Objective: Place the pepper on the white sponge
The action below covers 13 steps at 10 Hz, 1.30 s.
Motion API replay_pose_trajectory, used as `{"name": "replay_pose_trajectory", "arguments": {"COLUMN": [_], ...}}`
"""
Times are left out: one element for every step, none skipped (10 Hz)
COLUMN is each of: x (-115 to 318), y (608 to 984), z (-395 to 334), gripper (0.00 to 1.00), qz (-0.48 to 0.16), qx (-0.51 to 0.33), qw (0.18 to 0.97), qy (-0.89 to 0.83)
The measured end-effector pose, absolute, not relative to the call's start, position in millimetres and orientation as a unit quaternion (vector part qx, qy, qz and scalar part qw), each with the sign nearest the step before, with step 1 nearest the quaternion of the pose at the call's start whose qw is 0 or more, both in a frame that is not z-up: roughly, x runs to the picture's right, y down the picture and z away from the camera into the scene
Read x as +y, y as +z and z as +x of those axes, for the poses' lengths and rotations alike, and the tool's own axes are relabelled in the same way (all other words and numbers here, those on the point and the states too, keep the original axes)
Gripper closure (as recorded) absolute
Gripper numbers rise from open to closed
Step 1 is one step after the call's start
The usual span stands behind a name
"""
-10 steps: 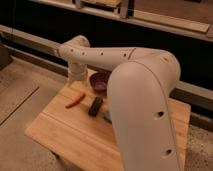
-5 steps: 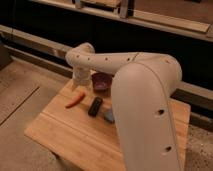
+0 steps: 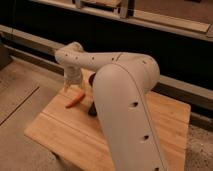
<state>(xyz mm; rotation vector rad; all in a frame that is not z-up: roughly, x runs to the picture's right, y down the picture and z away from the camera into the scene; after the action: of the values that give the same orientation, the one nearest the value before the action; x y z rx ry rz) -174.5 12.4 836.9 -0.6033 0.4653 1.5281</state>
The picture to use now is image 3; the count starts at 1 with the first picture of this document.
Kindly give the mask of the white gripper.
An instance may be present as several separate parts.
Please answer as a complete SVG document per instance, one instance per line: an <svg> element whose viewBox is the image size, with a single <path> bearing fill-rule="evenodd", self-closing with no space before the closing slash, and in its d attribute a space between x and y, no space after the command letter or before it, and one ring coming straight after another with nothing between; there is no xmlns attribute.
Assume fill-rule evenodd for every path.
<svg viewBox="0 0 213 171"><path fill-rule="evenodd" d="M69 84L80 84L83 80L82 71L78 67L65 67L64 79L67 84L64 84L64 92L67 92L70 88ZM82 82L79 87L85 90L85 83Z"/></svg>

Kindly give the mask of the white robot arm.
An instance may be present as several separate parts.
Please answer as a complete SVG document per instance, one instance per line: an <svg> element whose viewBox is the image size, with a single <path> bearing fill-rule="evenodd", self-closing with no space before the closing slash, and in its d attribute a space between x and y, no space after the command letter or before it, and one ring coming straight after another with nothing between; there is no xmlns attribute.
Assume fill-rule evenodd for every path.
<svg viewBox="0 0 213 171"><path fill-rule="evenodd" d="M160 76L155 59L86 52L77 42L58 49L55 59L64 69L66 88L83 82L84 69L95 72L94 104L116 171L170 171L146 100Z"/></svg>

